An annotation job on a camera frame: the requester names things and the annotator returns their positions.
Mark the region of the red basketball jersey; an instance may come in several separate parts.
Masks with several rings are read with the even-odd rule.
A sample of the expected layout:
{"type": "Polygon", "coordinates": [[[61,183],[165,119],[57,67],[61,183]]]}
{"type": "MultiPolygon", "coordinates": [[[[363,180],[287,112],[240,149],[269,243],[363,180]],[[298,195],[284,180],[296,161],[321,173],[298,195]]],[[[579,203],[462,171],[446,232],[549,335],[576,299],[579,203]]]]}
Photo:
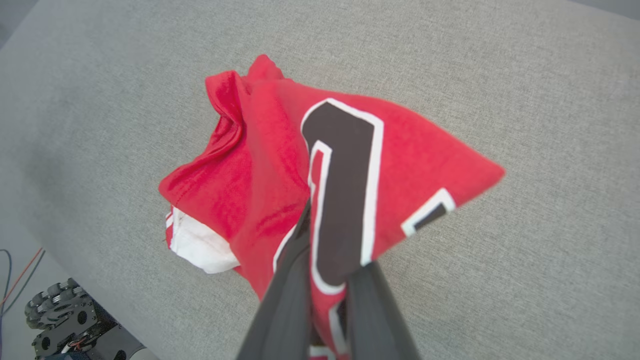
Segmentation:
{"type": "Polygon", "coordinates": [[[217,126],[201,155],[158,187],[171,206],[167,244],[206,273],[234,269],[261,303],[311,203],[308,360],[351,360],[353,273],[505,175],[416,112],[299,84],[267,55],[205,88],[217,126]]]}

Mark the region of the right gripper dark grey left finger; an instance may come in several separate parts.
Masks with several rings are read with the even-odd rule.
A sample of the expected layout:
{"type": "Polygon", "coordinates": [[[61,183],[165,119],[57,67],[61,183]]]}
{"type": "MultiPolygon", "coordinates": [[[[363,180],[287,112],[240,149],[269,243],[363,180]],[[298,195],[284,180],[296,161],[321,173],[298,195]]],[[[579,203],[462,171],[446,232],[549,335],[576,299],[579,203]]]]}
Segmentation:
{"type": "Polygon", "coordinates": [[[235,360],[309,360],[311,203],[276,257],[275,273],[235,360]]]}

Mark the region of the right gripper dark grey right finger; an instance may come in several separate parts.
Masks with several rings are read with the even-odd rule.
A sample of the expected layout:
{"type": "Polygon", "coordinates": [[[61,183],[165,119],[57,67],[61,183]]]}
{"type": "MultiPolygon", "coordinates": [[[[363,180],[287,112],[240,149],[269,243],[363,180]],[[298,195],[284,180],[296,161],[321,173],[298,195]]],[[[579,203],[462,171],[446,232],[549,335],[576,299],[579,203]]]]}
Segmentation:
{"type": "Polygon", "coordinates": [[[346,315],[350,360],[421,360],[377,262],[349,277],[346,315]]]}

